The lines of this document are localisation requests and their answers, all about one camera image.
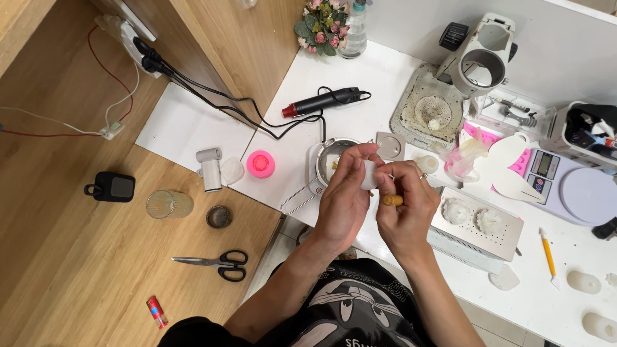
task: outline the red lighter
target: red lighter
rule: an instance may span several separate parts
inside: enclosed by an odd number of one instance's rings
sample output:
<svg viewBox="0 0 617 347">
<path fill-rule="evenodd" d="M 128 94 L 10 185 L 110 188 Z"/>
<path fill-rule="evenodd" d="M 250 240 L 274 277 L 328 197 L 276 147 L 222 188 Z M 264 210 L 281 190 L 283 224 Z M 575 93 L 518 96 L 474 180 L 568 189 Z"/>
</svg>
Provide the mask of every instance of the red lighter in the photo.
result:
<svg viewBox="0 0 617 347">
<path fill-rule="evenodd" d="M 152 318 L 156 321 L 156 324 L 159 326 L 159 329 L 163 329 L 164 326 L 168 324 L 167 318 L 163 313 L 163 309 L 160 308 L 159 302 L 156 300 L 156 296 L 153 296 L 146 301 L 146 305 L 148 305 L 148 309 L 152 314 Z"/>
</svg>

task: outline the black scissors handle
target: black scissors handle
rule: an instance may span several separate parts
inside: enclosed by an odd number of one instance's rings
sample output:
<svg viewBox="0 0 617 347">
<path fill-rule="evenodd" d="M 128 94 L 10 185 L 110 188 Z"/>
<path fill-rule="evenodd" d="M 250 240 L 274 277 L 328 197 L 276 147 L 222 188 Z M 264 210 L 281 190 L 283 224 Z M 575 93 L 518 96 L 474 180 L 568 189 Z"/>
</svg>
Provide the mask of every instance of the black scissors handle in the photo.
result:
<svg viewBox="0 0 617 347">
<path fill-rule="evenodd" d="M 237 261 L 234 259 L 229 259 L 228 255 L 231 253 L 239 253 L 242 254 L 244 256 L 244 260 L 243 261 Z M 241 280 L 244 280 L 244 277 L 246 277 L 246 271 L 242 268 L 239 267 L 239 265 L 244 265 L 246 264 L 246 262 L 249 260 L 249 256 L 242 251 L 228 251 L 223 253 L 218 260 L 222 261 L 222 262 L 228 262 L 230 264 L 233 265 L 233 267 L 225 267 L 225 266 L 221 266 L 219 267 L 218 270 L 218 274 L 223 277 L 225 280 L 229 281 L 229 282 L 240 282 Z M 225 272 L 227 271 L 233 271 L 233 272 L 240 272 L 242 274 L 242 277 L 240 278 L 234 278 L 234 277 L 229 277 L 227 276 L 227 274 L 225 274 Z"/>
</svg>

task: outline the scissors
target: scissors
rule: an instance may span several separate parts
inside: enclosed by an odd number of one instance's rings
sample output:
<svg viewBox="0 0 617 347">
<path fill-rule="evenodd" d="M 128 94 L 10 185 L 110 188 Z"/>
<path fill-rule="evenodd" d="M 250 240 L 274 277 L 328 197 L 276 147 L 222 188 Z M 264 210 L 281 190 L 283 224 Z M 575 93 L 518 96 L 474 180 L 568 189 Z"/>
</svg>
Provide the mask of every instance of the scissors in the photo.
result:
<svg viewBox="0 0 617 347">
<path fill-rule="evenodd" d="M 244 256 L 244 260 L 236 261 L 233 259 L 229 259 L 228 255 L 231 253 L 242 254 Z M 227 281 L 240 282 L 241 280 L 244 280 L 244 277 L 246 277 L 246 271 L 244 270 L 244 268 L 239 267 L 239 265 L 246 264 L 246 262 L 249 260 L 249 256 L 245 252 L 238 251 L 238 250 L 232 250 L 232 251 L 228 251 L 228 252 L 221 254 L 221 256 L 218 259 L 173 257 L 172 260 L 177 261 L 177 262 L 183 262 L 185 264 L 212 266 L 218 271 L 218 274 L 221 275 L 221 277 L 223 277 Z M 227 276 L 227 274 L 225 274 L 225 272 L 227 271 L 240 272 L 242 274 L 242 277 L 240 278 L 229 277 Z"/>
</svg>

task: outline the cartoon print on shirt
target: cartoon print on shirt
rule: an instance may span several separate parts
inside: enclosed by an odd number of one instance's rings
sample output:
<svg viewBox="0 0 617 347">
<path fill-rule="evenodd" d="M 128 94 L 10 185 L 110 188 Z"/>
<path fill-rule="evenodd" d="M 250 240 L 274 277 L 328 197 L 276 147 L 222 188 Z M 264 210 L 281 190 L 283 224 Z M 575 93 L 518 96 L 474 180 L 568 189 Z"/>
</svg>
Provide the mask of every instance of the cartoon print on shirt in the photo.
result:
<svg viewBox="0 0 617 347">
<path fill-rule="evenodd" d="M 353 328 L 362 330 L 371 345 L 386 334 L 401 347 L 415 346 L 396 333 L 406 321 L 390 297 L 373 286 L 350 278 L 335 280 L 315 294 L 308 306 L 314 305 L 328 305 L 336 320 L 315 322 L 296 338 L 293 347 L 330 347 Z"/>
</svg>

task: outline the red nozzle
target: red nozzle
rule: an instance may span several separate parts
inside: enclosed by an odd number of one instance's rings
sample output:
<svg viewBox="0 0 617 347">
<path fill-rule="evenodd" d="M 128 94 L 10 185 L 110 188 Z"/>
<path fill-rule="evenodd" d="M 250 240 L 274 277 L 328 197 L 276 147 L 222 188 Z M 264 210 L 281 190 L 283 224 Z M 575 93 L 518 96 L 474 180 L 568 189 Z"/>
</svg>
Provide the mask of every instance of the red nozzle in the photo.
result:
<svg viewBox="0 0 617 347">
<path fill-rule="evenodd" d="M 296 109 L 296 104 L 289 104 L 287 108 L 283 109 L 283 117 L 290 118 L 298 115 L 298 110 Z"/>
</svg>

